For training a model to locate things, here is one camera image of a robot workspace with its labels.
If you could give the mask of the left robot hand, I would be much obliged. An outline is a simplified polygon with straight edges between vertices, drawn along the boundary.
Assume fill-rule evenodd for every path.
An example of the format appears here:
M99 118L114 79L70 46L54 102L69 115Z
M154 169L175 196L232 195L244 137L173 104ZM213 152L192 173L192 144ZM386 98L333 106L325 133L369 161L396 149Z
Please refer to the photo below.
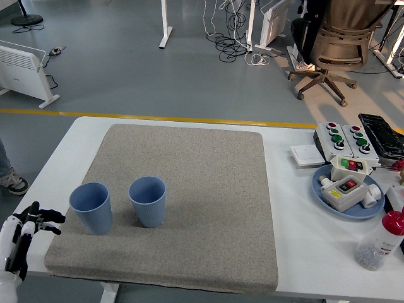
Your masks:
M1 302L18 301L16 289L27 275L27 254L33 236L40 230L59 235L61 230L53 223L65 221L62 213L41 209L38 201L4 221L1 228Z

